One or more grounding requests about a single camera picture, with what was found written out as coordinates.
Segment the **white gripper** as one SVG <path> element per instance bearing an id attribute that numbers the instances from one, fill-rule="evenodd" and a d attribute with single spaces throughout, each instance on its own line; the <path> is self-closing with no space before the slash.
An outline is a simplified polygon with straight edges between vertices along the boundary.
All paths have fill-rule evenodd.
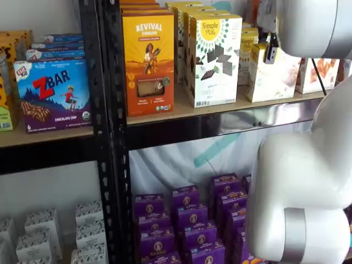
<path id="1" fill-rule="evenodd" d="M 276 32 L 277 1 L 260 0 L 258 7 L 258 27 L 264 32 Z M 278 39 L 276 33 L 270 33 L 270 40 L 266 47 L 265 64 L 274 64 L 278 50 Z"/>

